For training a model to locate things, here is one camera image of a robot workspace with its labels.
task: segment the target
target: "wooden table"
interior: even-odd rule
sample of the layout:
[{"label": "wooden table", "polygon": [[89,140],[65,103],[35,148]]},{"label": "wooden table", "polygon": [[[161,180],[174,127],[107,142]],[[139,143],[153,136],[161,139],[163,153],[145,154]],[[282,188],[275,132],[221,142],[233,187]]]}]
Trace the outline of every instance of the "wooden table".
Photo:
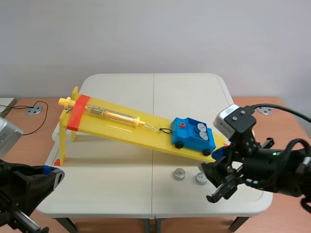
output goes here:
[{"label": "wooden table", "polygon": [[[39,99],[22,99],[17,105],[32,105]],[[29,165],[43,165],[54,144],[52,132],[58,122],[62,108],[58,106],[58,99],[40,99],[48,103],[49,112],[45,124],[34,134],[23,136],[16,145],[7,153],[4,160],[10,163],[24,163]],[[234,98],[240,106],[255,103],[284,103],[279,98]],[[46,107],[43,112],[36,116],[27,116],[25,109],[12,110],[6,119],[19,126],[28,133],[40,126],[44,119]],[[263,143],[267,137],[275,139],[276,149],[283,149],[287,143],[294,138],[310,139],[303,132],[302,127],[295,118],[285,112],[273,110],[269,116],[255,112],[257,124],[254,127],[256,139]],[[300,198],[295,199],[284,195],[275,194],[271,207],[262,215],[248,220],[239,229],[239,233],[263,233],[263,232],[300,232],[307,233],[311,229],[310,215],[300,207]],[[67,233],[67,231],[54,219],[43,216],[34,211],[31,216],[40,226],[48,226],[50,232]],[[172,218],[163,221],[163,233],[188,233],[188,232],[219,232],[228,233],[228,226],[232,223],[233,217],[193,217],[193,218]],[[92,232],[143,232],[141,221],[137,219],[74,219],[76,226],[81,233]],[[9,227],[0,228],[0,233],[13,233]]]}]

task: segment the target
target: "blue toy car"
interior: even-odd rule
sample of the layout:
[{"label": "blue toy car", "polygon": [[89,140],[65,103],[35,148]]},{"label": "blue toy car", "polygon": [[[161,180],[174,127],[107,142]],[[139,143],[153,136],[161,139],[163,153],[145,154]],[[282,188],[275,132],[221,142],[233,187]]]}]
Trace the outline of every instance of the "blue toy car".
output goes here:
[{"label": "blue toy car", "polygon": [[197,150],[208,156],[215,150],[212,129],[203,122],[186,118],[176,118],[171,123],[172,143],[176,148]]}]

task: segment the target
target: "yellow support leg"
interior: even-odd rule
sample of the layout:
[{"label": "yellow support leg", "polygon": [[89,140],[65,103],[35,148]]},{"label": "yellow support leg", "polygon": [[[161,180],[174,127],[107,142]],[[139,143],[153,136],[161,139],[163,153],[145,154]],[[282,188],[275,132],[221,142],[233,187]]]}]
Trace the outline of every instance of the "yellow support leg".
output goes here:
[{"label": "yellow support leg", "polygon": [[76,138],[77,132],[76,131],[71,131],[71,141],[74,142]]},{"label": "yellow support leg", "polygon": [[64,165],[66,158],[66,125],[64,123],[67,111],[63,110],[62,114],[59,117],[59,160],[60,166]]},{"label": "yellow support leg", "polygon": [[78,97],[79,97],[78,91],[79,91],[78,86],[75,86],[74,89],[73,89],[73,91],[72,91],[72,96],[71,96],[71,98],[72,98],[73,100],[77,100],[77,99],[78,99]]}]

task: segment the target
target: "yellow ramp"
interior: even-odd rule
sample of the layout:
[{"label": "yellow ramp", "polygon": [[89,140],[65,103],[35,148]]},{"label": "yellow ramp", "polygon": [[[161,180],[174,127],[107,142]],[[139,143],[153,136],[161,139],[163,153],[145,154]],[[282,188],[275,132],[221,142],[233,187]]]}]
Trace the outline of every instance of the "yellow ramp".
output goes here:
[{"label": "yellow ramp", "polygon": [[[90,98],[88,104],[139,117],[141,121],[148,122],[157,129],[171,128],[172,120],[168,120],[159,116],[154,116],[152,114],[140,112],[94,98]],[[72,111],[69,111],[66,114],[66,117],[63,118],[64,127],[67,126],[71,113]],[[111,140],[135,144],[152,150],[158,150],[191,159],[196,159],[199,161],[214,161],[211,156],[204,156],[201,152],[190,150],[187,148],[175,148],[175,146],[172,144],[170,134],[164,132],[157,132],[154,129],[150,129],[142,125],[134,127],[129,124],[124,124],[110,119],[102,118],[100,116],[96,116],[89,113],[88,111],[84,111],[78,131]],[[217,133],[213,133],[213,135],[216,147],[222,147],[225,143],[225,137]]]}]

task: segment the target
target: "blue tape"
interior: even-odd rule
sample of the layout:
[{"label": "blue tape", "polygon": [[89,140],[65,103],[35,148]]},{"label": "blue tape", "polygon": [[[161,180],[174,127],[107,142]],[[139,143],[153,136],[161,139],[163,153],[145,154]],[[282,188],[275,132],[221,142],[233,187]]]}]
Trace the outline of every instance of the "blue tape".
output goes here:
[{"label": "blue tape", "polygon": [[49,175],[52,172],[52,169],[50,168],[50,166],[43,166],[43,175]]}]

